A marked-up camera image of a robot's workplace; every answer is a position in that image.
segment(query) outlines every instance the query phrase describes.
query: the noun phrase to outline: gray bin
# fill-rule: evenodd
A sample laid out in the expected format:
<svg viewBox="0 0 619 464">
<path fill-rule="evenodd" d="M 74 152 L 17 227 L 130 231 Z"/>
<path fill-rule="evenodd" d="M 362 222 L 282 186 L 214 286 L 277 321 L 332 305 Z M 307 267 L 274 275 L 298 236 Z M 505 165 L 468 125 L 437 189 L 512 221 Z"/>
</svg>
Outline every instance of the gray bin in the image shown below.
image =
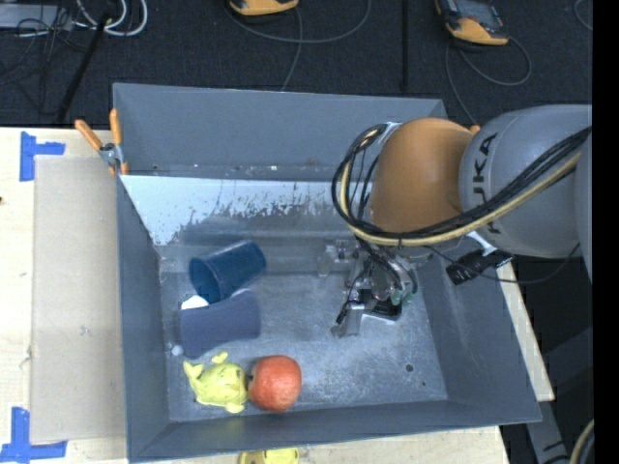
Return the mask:
<svg viewBox="0 0 619 464">
<path fill-rule="evenodd" d="M 441 258 L 418 269 L 420 290 L 396 322 L 367 317 L 358 336 L 330 333 L 350 263 L 336 259 L 327 276 L 317 263 L 353 242 L 330 199 L 335 169 L 361 131 L 445 117 L 441 101 L 136 84 L 115 84 L 113 101 L 130 166 L 117 211 L 131 462 L 541 419 L 500 284 L 456 287 Z M 267 259 L 251 285 L 261 336 L 192 362 L 225 350 L 249 371 L 290 355 L 304 385 L 285 413 L 197 404 L 170 352 L 192 294 L 189 260 L 241 239 Z"/>
</svg>

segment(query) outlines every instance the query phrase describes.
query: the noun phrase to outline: red apple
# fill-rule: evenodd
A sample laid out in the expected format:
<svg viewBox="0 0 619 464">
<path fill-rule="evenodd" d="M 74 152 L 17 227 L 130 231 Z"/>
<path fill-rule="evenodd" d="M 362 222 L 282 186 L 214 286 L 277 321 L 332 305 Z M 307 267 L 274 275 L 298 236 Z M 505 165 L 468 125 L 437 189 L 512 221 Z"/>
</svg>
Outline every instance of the red apple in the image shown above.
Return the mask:
<svg viewBox="0 0 619 464">
<path fill-rule="evenodd" d="M 248 398 L 254 405 L 282 412 L 301 392 L 301 367 L 288 356 L 266 356 L 253 366 L 248 380 Z"/>
</svg>

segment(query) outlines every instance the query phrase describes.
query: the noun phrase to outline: blue tape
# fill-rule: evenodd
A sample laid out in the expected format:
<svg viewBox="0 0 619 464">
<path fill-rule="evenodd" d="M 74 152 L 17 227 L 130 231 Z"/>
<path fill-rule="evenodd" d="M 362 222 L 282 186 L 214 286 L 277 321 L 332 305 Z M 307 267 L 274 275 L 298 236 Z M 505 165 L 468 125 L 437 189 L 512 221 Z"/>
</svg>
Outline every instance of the blue tape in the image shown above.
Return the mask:
<svg viewBox="0 0 619 464">
<path fill-rule="evenodd" d="M 31 459 L 64 457 L 67 442 L 30 445 L 30 413 L 20 407 L 12 409 L 11 442 L 0 449 L 0 462 L 28 464 Z"/>
<path fill-rule="evenodd" d="M 35 155 L 62 155 L 63 143 L 47 142 L 37 144 L 37 137 L 21 132 L 21 157 L 19 161 L 19 181 L 32 181 L 35 178 Z"/>
</svg>

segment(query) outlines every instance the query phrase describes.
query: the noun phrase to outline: blue cup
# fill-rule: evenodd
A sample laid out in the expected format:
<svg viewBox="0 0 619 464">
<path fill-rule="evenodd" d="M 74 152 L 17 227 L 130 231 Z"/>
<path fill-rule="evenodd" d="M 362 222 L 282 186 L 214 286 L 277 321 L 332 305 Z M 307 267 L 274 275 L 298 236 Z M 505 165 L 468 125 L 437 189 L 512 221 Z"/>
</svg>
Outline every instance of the blue cup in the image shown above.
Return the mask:
<svg viewBox="0 0 619 464">
<path fill-rule="evenodd" d="M 192 258 L 189 273 L 195 293 L 213 304 L 250 284 L 262 275 L 266 265 L 260 247 L 244 240 Z"/>
</svg>

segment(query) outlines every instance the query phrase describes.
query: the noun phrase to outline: yellow toy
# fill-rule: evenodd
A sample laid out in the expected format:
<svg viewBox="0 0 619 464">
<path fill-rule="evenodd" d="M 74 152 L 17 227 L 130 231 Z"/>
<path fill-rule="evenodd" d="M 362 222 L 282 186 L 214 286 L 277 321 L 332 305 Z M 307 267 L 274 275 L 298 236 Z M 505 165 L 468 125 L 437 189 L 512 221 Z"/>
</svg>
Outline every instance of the yellow toy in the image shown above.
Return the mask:
<svg viewBox="0 0 619 464">
<path fill-rule="evenodd" d="M 239 457 L 239 464 L 298 464 L 299 450 L 289 449 L 255 450 L 243 452 Z"/>
<path fill-rule="evenodd" d="M 200 404 L 220 406 L 229 413 L 240 413 L 248 399 L 245 371 L 233 362 L 224 362 L 226 352 L 213 357 L 212 366 L 183 362 L 185 374 Z"/>
</svg>

